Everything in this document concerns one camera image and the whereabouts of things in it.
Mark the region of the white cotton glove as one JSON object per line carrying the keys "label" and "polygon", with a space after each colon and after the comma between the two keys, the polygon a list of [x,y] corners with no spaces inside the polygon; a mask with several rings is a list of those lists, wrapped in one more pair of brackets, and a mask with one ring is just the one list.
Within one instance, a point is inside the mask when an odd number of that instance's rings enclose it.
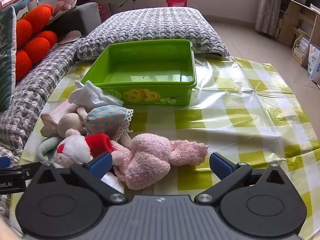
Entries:
{"label": "white cotton glove", "polygon": [[102,178],[103,181],[108,186],[114,188],[115,190],[119,191],[120,193],[124,194],[125,187],[120,179],[118,179],[114,174],[111,172],[107,172]]}
{"label": "white cotton glove", "polygon": [[122,106],[124,104],[122,100],[104,92],[91,81],[86,81],[85,84],[80,81],[75,81],[74,83],[76,89],[71,92],[68,102],[85,107],[88,112],[101,106]]}

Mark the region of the Santa Claus plush toy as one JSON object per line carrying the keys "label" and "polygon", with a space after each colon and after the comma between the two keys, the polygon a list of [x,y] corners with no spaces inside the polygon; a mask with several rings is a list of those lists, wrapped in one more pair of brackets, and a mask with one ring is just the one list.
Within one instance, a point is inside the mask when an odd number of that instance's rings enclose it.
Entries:
{"label": "Santa Claus plush toy", "polygon": [[112,153],[113,148],[108,135],[70,135],[59,143],[54,155],[54,165],[68,168],[72,164],[89,163],[103,153]]}

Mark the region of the green towel cloth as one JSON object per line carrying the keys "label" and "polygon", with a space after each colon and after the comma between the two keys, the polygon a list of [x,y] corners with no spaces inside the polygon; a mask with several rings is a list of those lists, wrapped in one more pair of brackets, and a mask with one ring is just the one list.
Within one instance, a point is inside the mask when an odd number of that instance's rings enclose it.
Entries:
{"label": "green towel cloth", "polygon": [[52,164],[54,162],[56,148],[62,140],[61,137],[44,139],[37,146],[34,161],[41,162],[42,164]]}

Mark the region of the pink plush bunny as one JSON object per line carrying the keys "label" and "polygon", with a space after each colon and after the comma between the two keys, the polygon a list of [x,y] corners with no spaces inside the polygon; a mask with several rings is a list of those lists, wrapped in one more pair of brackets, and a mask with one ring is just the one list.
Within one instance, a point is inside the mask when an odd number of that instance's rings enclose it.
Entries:
{"label": "pink plush bunny", "polygon": [[198,166],[205,161],[208,146],[188,140],[143,133],[129,147],[111,141],[113,169],[118,179],[131,190],[142,190],[163,179],[172,166]]}

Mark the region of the beige doll with blue dress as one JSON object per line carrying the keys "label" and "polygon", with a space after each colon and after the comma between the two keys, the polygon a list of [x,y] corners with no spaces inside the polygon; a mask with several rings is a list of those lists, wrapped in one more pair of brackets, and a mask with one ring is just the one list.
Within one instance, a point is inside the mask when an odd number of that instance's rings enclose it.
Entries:
{"label": "beige doll with blue dress", "polygon": [[81,135],[104,133],[110,139],[129,147],[130,123],[133,114],[134,110],[116,105],[95,107],[89,112],[79,106],[72,112],[63,112],[58,118],[55,118],[52,113],[42,113],[40,115],[43,122],[41,134],[47,138],[57,136],[65,138],[71,129]]}

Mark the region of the green plastic storage bin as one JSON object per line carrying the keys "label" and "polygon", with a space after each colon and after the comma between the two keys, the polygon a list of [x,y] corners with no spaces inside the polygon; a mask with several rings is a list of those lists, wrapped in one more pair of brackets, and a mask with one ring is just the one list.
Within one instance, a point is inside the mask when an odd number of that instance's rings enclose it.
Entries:
{"label": "green plastic storage bin", "polygon": [[114,95],[125,105],[186,106],[197,84],[188,40],[145,40],[109,45],[81,82]]}

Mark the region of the green checkered plastic tablecloth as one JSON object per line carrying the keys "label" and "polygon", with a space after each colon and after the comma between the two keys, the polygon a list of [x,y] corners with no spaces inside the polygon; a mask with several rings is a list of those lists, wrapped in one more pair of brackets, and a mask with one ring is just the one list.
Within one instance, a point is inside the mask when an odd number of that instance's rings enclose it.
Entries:
{"label": "green checkered plastic tablecloth", "polygon": [[153,105],[132,105],[132,135],[200,141],[257,168],[278,163],[307,208],[300,232],[319,239],[319,141],[297,98],[270,64],[198,57],[190,103],[170,90]]}

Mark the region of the grey quilted sofa cover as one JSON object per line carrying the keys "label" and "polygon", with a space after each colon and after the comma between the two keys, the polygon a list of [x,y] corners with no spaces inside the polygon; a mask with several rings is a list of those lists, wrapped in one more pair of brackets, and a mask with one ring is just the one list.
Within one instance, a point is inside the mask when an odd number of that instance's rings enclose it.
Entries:
{"label": "grey quilted sofa cover", "polygon": [[48,98],[76,61],[82,38],[57,46],[16,85],[12,103],[1,111],[1,157],[16,166]]}

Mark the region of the white paper fan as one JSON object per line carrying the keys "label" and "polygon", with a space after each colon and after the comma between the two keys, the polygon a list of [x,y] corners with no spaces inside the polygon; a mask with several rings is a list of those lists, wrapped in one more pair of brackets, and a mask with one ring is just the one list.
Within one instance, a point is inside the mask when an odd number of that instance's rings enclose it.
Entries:
{"label": "white paper fan", "polygon": [[70,31],[58,44],[67,44],[78,40],[82,36],[78,30]]}

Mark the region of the dark green patterned pillow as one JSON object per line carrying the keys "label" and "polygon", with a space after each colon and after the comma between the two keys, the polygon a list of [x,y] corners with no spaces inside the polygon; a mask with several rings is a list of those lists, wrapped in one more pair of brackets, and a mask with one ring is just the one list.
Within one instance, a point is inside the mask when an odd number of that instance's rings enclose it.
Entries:
{"label": "dark green patterned pillow", "polygon": [[0,106],[7,110],[12,102],[16,86],[16,12],[13,6],[1,12],[0,44]]}

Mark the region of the grey quilted ottoman cushion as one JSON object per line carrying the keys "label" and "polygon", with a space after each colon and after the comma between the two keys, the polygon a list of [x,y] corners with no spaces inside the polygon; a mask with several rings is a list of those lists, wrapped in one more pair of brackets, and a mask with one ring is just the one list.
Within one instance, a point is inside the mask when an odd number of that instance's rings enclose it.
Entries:
{"label": "grey quilted ottoman cushion", "polygon": [[158,7],[112,15],[83,39],[77,57],[97,59],[114,43],[166,39],[189,40],[197,54],[230,55],[221,37],[197,9]]}

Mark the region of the wooden bookshelf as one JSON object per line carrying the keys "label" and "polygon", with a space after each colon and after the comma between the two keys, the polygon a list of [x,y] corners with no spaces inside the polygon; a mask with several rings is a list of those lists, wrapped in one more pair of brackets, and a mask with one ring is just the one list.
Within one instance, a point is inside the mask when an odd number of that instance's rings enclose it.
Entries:
{"label": "wooden bookshelf", "polygon": [[306,68],[310,45],[319,45],[319,0],[281,0],[274,38]]}

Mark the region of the grey floral curtain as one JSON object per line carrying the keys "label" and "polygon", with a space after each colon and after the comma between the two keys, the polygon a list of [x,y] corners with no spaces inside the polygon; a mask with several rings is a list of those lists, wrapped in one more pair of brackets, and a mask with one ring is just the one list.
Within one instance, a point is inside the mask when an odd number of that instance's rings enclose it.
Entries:
{"label": "grey floral curtain", "polygon": [[281,0],[259,0],[255,29],[273,36],[276,32]]}

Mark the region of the pink round plush toy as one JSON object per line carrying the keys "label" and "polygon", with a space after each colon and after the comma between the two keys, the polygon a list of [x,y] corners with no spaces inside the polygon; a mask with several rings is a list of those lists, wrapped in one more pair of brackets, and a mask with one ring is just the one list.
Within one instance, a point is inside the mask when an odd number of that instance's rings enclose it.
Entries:
{"label": "pink round plush toy", "polygon": [[76,5],[77,0],[57,0],[52,15],[57,15],[60,11],[64,12]]}

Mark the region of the blue grey plush toy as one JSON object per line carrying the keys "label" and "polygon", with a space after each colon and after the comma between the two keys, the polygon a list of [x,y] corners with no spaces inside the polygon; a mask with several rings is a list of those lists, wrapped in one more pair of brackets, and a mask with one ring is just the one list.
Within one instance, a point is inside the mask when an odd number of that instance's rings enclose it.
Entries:
{"label": "blue grey plush toy", "polygon": [[21,0],[19,3],[12,4],[11,6],[15,9],[15,14],[18,15],[18,13],[32,1],[34,0]]}

